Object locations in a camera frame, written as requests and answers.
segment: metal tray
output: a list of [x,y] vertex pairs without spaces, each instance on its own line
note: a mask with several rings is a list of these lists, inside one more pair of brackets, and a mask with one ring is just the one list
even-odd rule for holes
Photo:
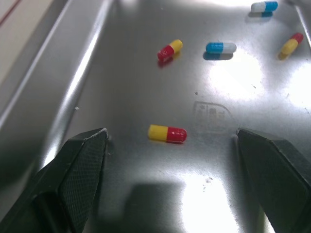
[[[311,159],[310,1],[278,0],[272,17],[249,14],[253,0],[54,2],[0,92],[0,220],[62,142],[107,127],[84,232],[272,233],[235,131],[284,137]],[[305,40],[280,61],[296,32]],[[180,56],[158,64],[174,39]],[[204,54],[209,41],[238,49],[217,60]],[[188,138],[150,141],[150,124]]]
[[[290,140],[311,158],[311,4],[252,0],[120,0],[112,4],[66,138],[105,126],[111,145],[85,232],[272,233],[247,181],[240,126]],[[306,36],[286,60],[283,44]],[[179,57],[158,64],[174,39]],[[209,41],[234,42],[208,57]],[[184,145],[150,141],[150,124],[184,128]]]

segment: red line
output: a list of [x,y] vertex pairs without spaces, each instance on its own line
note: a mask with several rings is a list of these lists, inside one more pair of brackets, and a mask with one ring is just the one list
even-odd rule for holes
[[14,11],[16,6],[21,2],[21,0],[16,0],[11,8],[5,13],[5,15],[0,19],[0,27],[5,22],[5,20],[9,17],[9,15]]

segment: blue and white capsule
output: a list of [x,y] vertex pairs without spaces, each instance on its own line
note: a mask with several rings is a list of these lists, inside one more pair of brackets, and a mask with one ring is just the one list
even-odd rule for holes
[[208,53],[234,53],[237,46],[234,43],[210,42],[206,45]]
[[262,1],[253,3],[251,6],[251,12],[272,12],[275,11],[278,7],[277,1]]

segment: capsule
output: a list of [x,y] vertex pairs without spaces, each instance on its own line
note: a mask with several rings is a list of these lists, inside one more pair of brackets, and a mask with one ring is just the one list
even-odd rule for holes
[[295,51],[297,46],[301,43],[303,40],[303,34],[296,33],[294,34],[282,47],[281,53],[284,55],[290,55],[292,52]]
[[278,7],[277,1],[262,1],[253,3],[251,12],[272,12]]
[[160,50],[157,53],[157,57],[159,61],[163,62],[164,60],[172,57],[175,53],[179,52],[182,47],[183,42],[181,42],[181,40],[174,40],[172,43]]
[[150,125],[148,137],[151,140],[181,144],[186,140],[187,132],[180,128]]
[[234,43],[211,42],[206,45],[208,53],[234,53],[236,50],[237,46]]

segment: yellow capsule half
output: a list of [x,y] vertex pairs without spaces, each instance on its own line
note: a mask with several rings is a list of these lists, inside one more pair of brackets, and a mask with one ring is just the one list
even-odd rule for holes
[[173,48],[174,53],[177,53],[183,47],[183,42],[181,42],[181,40],[174,40],[169,45]]
[[298,46],[298,41],[295,39],[289,39],[282,47],[281,53],[290,55]]
[[150,125],[149,130],[148,130],[148,137],[151,140],[166,142],[168,130],[169,130],[169,127],[167,126]]

